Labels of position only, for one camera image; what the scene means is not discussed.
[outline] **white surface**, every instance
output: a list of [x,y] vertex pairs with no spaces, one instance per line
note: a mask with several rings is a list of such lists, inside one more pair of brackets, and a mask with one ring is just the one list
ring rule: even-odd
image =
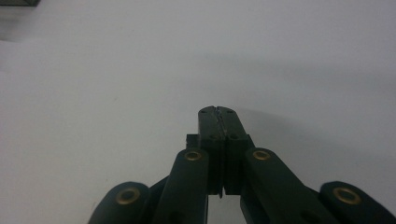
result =
[[[87,223],[169,174],[208,105],[309,187],[396,214],[396,2],[42,0],[0,8],[0,223]],[[208,223],[244,223],[237,197]]]

